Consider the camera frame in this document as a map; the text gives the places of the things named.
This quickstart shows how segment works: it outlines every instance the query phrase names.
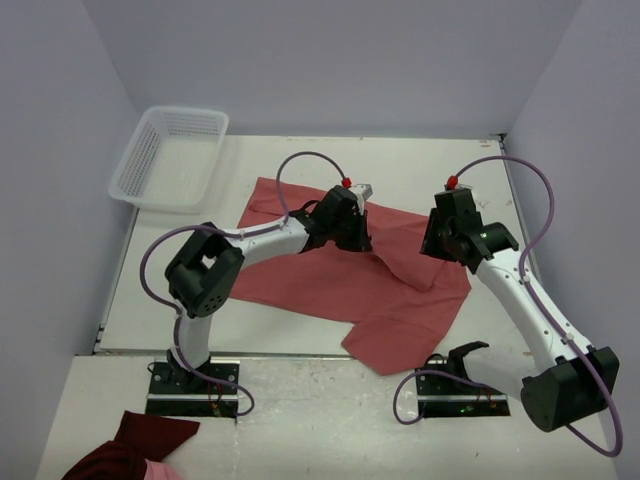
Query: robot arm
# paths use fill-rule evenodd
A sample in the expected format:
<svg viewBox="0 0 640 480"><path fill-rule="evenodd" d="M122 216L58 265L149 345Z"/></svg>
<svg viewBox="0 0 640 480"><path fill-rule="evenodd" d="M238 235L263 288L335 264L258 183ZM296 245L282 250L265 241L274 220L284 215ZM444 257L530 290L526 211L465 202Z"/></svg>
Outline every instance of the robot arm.
<svg viewBox="0 0 640 480"><path fill-rule="evenodd" d="M194 232L165 270L169 293L186 313L178 335L189 365L199 369L208 364L212 315L229 298L243 268L320 248L328 241L342 250L371 251L365 209L371 195L370 185L336 186L322 200L308 202L307 207L315 204L311 212L303 207L268 224L225 230L225 235ZM204 225L215 228L212 223ZM201 383L183 365L175 346L167 356L183 389Z"/></svg>
<svg viewBox="0 0 640 480"><path fill-rule="evenodd" d="M506 227L482 223L468 188L447 190L435 198L421 253L459 262L477 275L507 311L535 362L533 366L522 356L475 342L456 349L452 362L450 358L451 373L519 397L534 424L546 432L604 410L607 404L593 377L520 279L518 244ZM619 367L613 351L595 349L562 315L533 275L525 280L612 391Z"/></svg>

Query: white plastic basket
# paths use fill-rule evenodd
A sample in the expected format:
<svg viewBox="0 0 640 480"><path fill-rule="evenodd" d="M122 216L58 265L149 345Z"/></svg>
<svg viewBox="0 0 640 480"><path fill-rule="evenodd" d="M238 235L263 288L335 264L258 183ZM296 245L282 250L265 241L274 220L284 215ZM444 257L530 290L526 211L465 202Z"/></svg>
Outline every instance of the white plastic basket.
<svg viewBox="0 0 640 480"><path fill-rule="evenodd" d="M228 124L222 112L150 108L118 164L109 195L140 208L197 213Z"/></svg>

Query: gray wall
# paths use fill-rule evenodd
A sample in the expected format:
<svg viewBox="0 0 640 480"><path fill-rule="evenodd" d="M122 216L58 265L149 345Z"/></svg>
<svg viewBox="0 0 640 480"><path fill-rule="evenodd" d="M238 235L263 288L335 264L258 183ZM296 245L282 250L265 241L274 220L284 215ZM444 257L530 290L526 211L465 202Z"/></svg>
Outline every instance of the gray wall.
<svg viewBox="0 0 640 480"><path fill-rule="evenodd" d="M640 471L638 247L640 2L585 1L507 137L509 153L550 177L557 216L537 249L545 286L597 346L622 362L614 398L626 447L620 478ZM514 168L530 231L546 216L540 182ZM611 430L608 415L603 423Z"/></svg>
<svg viewBox="0 0 640 480"><path fill-rule="evenodd" d="M85 0L134 105L231 133L507 131L580 0Z"/></svg>
<svg viewBox="0 0 640 480"><path fill-rule="evenodd" d="M79 1L2 2L0 65L0 478L19 480L93 343L131 214L107 184L137 114Z"/></svg>

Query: cloth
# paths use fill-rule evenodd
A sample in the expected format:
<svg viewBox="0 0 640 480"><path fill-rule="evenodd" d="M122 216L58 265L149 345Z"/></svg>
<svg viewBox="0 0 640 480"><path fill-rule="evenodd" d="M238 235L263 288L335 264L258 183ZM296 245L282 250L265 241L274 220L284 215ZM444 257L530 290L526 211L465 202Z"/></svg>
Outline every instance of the cloth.
<svg viewBox="0 0 640 480"><path fill-rule="evenodd" d="M282 184L290 208L326 192ZM422 366L446 335L471 286L464 268L420 255L428 218L367 203L373 252L333 243L240 272L232 298L352 322L342 346L381 375ZM275 181L259 178L239 227L282 215Z"/></svg>
<svg viewBox="0 0 640 480"><path fill-rule="evenodd" d="M154 463L199 427L198 422L125 412L115 439L80 460L62 480L180 480L172 468Z"/></svg>

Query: white table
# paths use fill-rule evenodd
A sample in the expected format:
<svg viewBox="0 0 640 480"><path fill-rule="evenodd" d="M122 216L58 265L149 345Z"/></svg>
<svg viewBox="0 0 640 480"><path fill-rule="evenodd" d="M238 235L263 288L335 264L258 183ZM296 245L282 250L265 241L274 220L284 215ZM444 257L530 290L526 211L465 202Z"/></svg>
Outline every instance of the white table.
<svg viewBox="0 0 640 480"><path fill-rule="evenodd" d="M373 202L424 215L449 175L471 160L500 153L498 143L487 140L227 137L205 214L139 212L102 336L104 351L156 353L169 346L172 312L149 299L138 281L138 265L145 249L177 226L211 220L221 227L234 227L256 178L273 178L282 160L300 150L325 153L336 159L355 182L371 183ZM328 189L338 177L326 162L306 157L292 162L283 180ZM462 181L473 185L485 221L504 223L522 244L522 230L502 162L476 167ZM152 257L148 274L155 291L168 295L163 271L185 237L167 241ZM475 277L470 276L470 281L472 291L438 350L446 352L469 341L484 340L527 352L493 295ZM227 353L345 355L340 342L350 328L348 323L229 300L214 316L209 347Z"/></svg>
<svg viewBox="0 0 640 480"><path fill-rule="evenodd" d="M144 412L145 357L77 357L42 458L38 480L59 480L113 439L124 410ZM400 375L378 377L354 360L242 359L253 413L198 419L199 432L166 462L199 479L615 479L612 462L566 430L543 433L510 401L507 418L396 423ZM416 414L415 383L401 415ZM597 416L577 426L604 442Z"/></svg>

